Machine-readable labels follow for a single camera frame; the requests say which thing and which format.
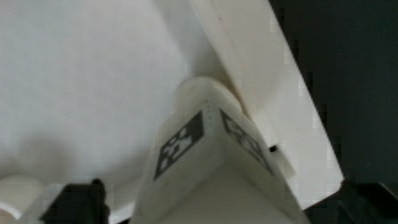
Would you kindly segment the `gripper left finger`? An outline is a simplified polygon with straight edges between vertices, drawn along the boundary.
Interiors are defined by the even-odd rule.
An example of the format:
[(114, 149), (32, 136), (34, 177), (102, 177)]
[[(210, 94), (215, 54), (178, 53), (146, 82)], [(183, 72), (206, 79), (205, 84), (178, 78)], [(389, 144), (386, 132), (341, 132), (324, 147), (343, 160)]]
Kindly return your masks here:
[(109, 224), (111, 208), (100, 179), (54, 186), (15, 224)]

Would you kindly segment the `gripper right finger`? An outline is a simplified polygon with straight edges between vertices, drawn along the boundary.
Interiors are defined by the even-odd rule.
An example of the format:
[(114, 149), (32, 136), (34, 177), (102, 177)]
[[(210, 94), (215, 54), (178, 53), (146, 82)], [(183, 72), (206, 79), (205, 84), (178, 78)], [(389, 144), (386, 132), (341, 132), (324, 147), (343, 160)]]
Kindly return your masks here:
[(311, 224), (398, 224), (398, 183), (345, 181), (304, 212)]

